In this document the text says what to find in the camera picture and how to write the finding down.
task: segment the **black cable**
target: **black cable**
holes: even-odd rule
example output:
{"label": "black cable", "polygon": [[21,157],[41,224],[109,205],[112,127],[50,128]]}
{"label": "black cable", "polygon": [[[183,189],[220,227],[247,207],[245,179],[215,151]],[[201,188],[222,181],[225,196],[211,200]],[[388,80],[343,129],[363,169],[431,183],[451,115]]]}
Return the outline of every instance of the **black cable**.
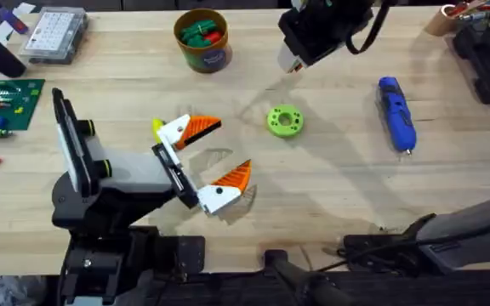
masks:
{"label": "black cable", "polygon": [[369,254],[372,254],[375,252],[389,250],[389,249],[396,248],[396,247],[410,247],[410,246],[411,247],[420,247],[420,246],[427,246],[427,245],[434,245],[434,244],[443,244],[443,243],[448,243],[448,242],[467,240],[467,239],[475,238],[477,236],[486,235],[486,234],[490,234],[490,225],[485,226],[485,227],[480,228],[480,229],[473,229],[473,230],[470,230],[468,232],[464,232],[461,234],[448,235],[448,236],[440,237],[440,238],[432,238],[432,239],[426,239],[426,240],[422,240],[422,241],[396,242],[396,243],[389,244],[386,246],[378,246],[378,247],[374,247],[374,248],[359,252],[357,255],[353,255],[350,258],[347,258],[346,260],[342,260],[338,263],[330,264],[326,267],[318,269],[317,271],[318,272],[326,272],[330,269],[337,268],[337,267],[342,266],[344,264],[352,263],[352,262],[356,261],[357,259],[362,258],[366,255],[369,255]]}
{"label": "black cable", "polygon": [[381,30],[381,26],[383,26],[383,23],[385,22],[385,18],[389,13],[390,6],[394,5],[395,3],[395,0],[384,0],[383,3],[381,3],[381,8],[379,9],[378,15],[375,17],[372,29],[368,33],[366,40],[364,41],[364,44],[362,45],[360,50],[357,49],[353,44],[353,34],[355,29],[350,30],[349,35],[345,39],[345,45],[347,46],[347,49],[349,49],[349,52],[351,52],[352,54],[361,54],[362,52],[370,48],[372,43],[375,41],[375,38],[378,36],[379,30]]}

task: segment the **blue tool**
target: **blue tool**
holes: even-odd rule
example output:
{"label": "blue tool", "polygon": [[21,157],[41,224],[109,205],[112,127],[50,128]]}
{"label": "blue tool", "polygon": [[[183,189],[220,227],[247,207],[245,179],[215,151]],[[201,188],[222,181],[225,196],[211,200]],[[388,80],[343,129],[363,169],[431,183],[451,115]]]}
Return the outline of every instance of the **blue tool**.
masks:
{"label": "blue tool", "polygon": [[395,149],[411,155],[417,143],[417,134],[404,93],[394,77],[386,76],[379,80],[379,97],[385,107],[387,126]]}
{"label": "blue tool", "polygon": [[9,120],[7,120],[7,118],[0,116],[0,129],[6,129],[8,122]]}

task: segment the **green circuit board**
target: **green circuit board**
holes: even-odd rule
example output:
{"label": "green circuit board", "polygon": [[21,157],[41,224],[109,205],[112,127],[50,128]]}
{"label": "green circuit board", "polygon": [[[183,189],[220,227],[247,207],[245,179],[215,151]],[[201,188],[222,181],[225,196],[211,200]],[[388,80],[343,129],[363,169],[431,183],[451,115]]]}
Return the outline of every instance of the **green circuit board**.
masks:
{"label": "green circuit board", "polygon": [[0,81],[0,100],[10,106],[0,108],[0,116],[7,118],[6,129],[25,131],[41,95],[44,80]]}

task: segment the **black bracket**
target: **black bracket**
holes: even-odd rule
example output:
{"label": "black bracket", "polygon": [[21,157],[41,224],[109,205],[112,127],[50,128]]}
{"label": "black bracket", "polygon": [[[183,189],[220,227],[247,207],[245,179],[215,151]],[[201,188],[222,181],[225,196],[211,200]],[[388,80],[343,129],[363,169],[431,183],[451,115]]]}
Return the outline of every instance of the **black bracket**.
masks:
{"label": "black bracket", "polygon": [[[338,250],[342,258],[352,258],[366,250],[388,246],[390,244],[413,241],[419,230],[436,215],[424,216],[411,224],[400,235],[346,235],[344,248]],[[376,273],[398,273],[399,275],[417,277],[421,274],[439,275],[437,267],[415,246],[402,246],[372,253],[347,264],[351,271],[368,271]]]}
{"label": "black bracket", "polygon": [[155,227],[130,228],[119,234],[91,238],[71,233],[62,267],[60,297],[102,298],[104,305],[137,286],[143,271],[187,275],[203,270],[205,238],[160,236]]}

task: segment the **wooden table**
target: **wooden table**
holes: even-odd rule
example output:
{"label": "wooden table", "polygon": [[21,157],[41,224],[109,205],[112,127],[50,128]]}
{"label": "wooden table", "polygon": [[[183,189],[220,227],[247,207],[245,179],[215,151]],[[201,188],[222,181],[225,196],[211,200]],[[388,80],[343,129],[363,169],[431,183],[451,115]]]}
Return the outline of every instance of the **wooden table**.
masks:
{"label": "wooden table", "polygon": [[[179,51],[172,29],[182,12],[91,13],[73,65],[29,67],[24,78],[47,80],[30,129],[0,141],[0,275],[56,274],[64,257],[68,234],[51,223],[51,190],[64,171],[52,87],[95,121],[105,146],[121,150],[151,154],[154,116],[222,118],[180,157],[199,185],[252,158],[246,198],[221,218],[175,200],[139,221],[167,235],[204,235],[206,271],[256,270],[277,247],[319,268],[335,260],[330,250],[343,235],[398,231],[490,199],[490,106],[477,101],[447,43],[422,33],[435,11],[394,8],[365,54],[341,49],[288,76],[276,62],[281,10],[223,12],[234,56],[213,75],[192,71]],[[13,36],[9,48],[18,52],[22,41]],[[382,76],[397,77],[407,95],[419,136],[411,157],[391,149],[374,102]],[[296,139],[265,128],[266,112],[283,103],[305,114]]]}

